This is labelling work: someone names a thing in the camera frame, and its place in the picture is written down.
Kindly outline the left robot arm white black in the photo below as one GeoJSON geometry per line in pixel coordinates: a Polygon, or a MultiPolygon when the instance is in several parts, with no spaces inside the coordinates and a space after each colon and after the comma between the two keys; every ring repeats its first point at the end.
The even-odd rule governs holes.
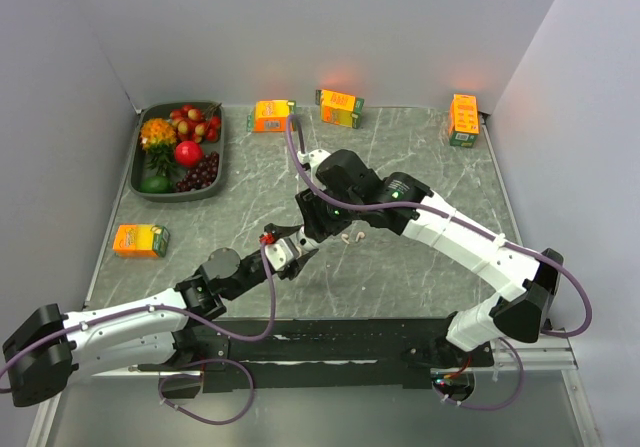
{"type": "Polygon", "coordinates": [[[2,346],[1,373],[9,380],[3,391],[22,408],[54,397],[81,375],[138,363],[187,368],[198,345],[179,332],[210,325],[225,313],[225,301],[263,282],[295,278],[320,244],[303,226],[271,225],[254,253],[217,249],[191,276],[150,297],[93,311],[41,306],[2,346]]]}

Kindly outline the white earbud charging case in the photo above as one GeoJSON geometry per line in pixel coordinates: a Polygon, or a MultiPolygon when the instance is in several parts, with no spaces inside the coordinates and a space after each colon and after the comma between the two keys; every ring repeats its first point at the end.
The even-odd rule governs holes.
{"type": "Polygon", "coordinates": [[[312,252],[318,249],[318,243],[312,238],[308,237],[304,230],[301,229],[296,233],[295,243],[298,246],[299,250],[302,252],[312,252]]]}

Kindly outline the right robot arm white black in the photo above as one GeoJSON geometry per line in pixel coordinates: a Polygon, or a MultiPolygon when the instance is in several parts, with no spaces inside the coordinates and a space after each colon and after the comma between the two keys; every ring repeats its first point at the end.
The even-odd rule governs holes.
{"type": "Polygon", "coordinates": [[[535,343],[543,334],[563,262],[557,252],[530,251],[508,241],[408,174],[380,178],[353,151],[317,149],[292,157],[308,186],[310,199],[298,204],[305,231],[315,241],[363,221],[437,250],[493,289],[485,301],[451,315],[436,342],[444,363],[459,365],[499,337],[535,343]]]}

